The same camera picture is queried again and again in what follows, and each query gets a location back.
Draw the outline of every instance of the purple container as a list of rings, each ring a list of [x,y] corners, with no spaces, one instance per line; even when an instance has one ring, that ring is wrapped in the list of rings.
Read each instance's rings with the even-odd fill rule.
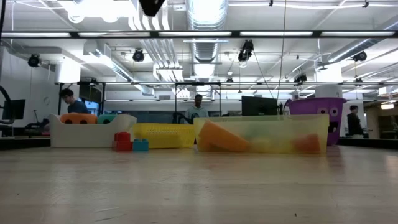
[[[290,114],[329,114],[328,146],[337,143],[340,136],[341,113],[347,100],[337,97],[319,97],[304,100],[288,100]]]

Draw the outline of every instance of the table surface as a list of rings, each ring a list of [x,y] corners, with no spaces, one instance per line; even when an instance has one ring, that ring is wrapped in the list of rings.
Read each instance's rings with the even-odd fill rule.
[[[394,223],[398,152],[0,151],[0,222]]]

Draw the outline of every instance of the black monitor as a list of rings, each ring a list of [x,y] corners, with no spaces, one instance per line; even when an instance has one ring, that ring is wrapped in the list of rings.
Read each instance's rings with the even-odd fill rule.
[[[11,100],[12,107],[14,108],[15,112],[15,119],[24,119],[24,112],[25,112],[25,100]],[[2,118],[3,120],[10,120],[12,118],[11,111],[9,109],[9,104],[7,101],[4,102],[4,108],[2,111]]]
[[[273,98],[242,96],[242,116],[278,115],[277,105]]]

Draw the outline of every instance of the orange toy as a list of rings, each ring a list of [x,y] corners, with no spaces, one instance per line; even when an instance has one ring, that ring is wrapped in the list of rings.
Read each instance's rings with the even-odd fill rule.
[[[249,150],[248,141],[211,121],[206,121],[199,137],[200,144],[204,144],[206,147],[209,145],[216,146],[229,152],[247,152]]]
[[[306,154],[319,154],[321,152],[317,134],[310,134],[302,139],[292,141],[295,151]]]
[[[64,114],[60,121],[65,124],[96,124],[97,116],[93,114]]]

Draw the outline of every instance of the person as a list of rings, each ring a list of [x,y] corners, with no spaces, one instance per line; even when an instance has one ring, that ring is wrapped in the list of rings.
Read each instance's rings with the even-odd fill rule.
[[[193,122],[194,118],[208,118],[209,117],[209,113],[207,112],[207,110],[201,106],[202,99],[203,99],[203,96],[201,94],[197,94],[195,96],[195,105],[188,108],[187,111],[185,112],[185,117],[188,118],[191,121],[191,123]]]
[[[60,97],[64,100],[64,102],[69,104],[68,113],[89,113],[86,105],[83,102],[75,99],[71,89],[66,88],[61,90]]]
[[[358,106],[350,106],[351,113],[347,115],[348,135],[353,138],[363,138],[363,128],[361,127],[361,120],[358,118]]]

